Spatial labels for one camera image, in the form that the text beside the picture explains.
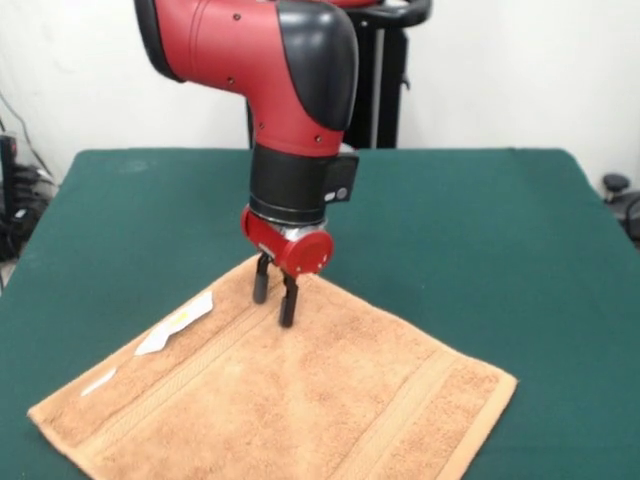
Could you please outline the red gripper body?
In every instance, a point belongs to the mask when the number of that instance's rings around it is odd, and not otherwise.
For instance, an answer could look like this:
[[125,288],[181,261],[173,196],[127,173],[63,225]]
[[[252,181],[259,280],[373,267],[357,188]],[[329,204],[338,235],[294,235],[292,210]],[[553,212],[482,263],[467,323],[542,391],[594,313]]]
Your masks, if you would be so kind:
[[312,229],[290,239],[248,207],[242,212],[241,228],[252,245],[290,276],[321,272],[334,253],[334,241],[327,231]]

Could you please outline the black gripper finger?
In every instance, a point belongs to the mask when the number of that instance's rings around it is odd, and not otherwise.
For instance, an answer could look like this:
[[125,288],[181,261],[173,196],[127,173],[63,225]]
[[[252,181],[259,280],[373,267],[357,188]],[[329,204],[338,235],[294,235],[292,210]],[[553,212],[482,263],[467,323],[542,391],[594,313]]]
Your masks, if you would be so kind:
[[271,257],[267,253],[261,253],[256,264],[254,277],[253,301],[255,304],[263,304],[269,291],[269,265]]
[[279,325],[282,328],[290,328],[294,323],[299,289],[294,276],[286,271],[282,271],[282,274],[285,294],[281,302]]

